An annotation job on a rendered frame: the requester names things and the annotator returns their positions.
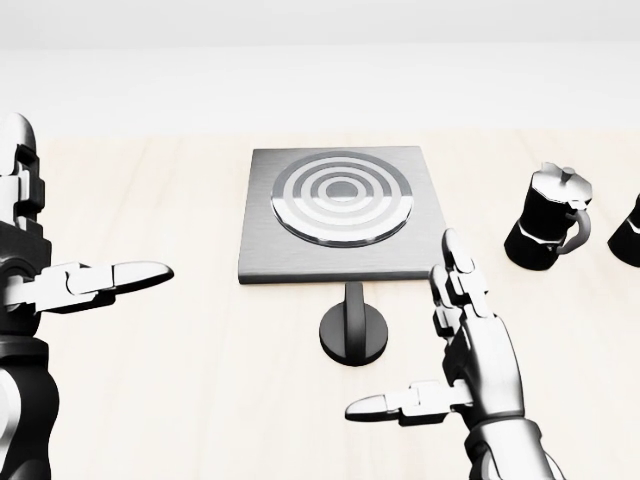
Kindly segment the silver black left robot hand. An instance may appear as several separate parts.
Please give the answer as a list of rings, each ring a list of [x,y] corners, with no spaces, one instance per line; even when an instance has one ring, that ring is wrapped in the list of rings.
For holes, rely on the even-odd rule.
[[[52,244],[37,220],[44,207],[32,125],[12,113],[0,121],[0,335],[33,336],[43,312],[108,306],[173,278],[169,266],[154,261],[52,265]]]

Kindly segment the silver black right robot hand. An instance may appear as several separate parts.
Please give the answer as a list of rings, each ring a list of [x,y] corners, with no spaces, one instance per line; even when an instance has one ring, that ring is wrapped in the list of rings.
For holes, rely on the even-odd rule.
[[[434,327],[446,340],[442,368],[447,383],[414,382],[402,392],[357,400],[346,408],[347,420],[414,426],[441,423],[457,412],[473,428],[524,415],[514,348],[505,324],[487,304],[484,276],[454,229],[444,232],[441,248],[444,263],[432,268],[430,287]]]

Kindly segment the round black stove knob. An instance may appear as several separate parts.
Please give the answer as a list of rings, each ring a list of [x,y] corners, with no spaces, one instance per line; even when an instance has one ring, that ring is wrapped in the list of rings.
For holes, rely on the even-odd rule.
[[[383,315],[365,303],[363,285],[347,282],[344,300],[331,307],[320,322],[319,339],[332,360],[360,367],[371,364],[384,353],[388,326]]]

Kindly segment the flat dark stove plate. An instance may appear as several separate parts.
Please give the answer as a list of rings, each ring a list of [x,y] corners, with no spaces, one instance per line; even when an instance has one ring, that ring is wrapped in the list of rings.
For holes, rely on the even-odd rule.
[[[238,279],[425,279],[445,228],[417,146],[257,149]]]

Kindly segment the black silver moka pot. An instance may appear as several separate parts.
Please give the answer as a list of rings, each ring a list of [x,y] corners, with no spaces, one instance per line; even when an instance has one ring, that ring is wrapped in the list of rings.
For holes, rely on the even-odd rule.
[[[534,271],[550,269],[591,234],[592,185],[570,167],[545,162],[532,174],[523,212],[504,242],[507,256]]]

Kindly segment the black rounded vessel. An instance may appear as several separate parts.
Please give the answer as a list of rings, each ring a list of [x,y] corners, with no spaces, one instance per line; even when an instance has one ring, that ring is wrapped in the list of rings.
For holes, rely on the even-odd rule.
[[[635,206],[607,242],[622,262],[640,268],[640,194]]]

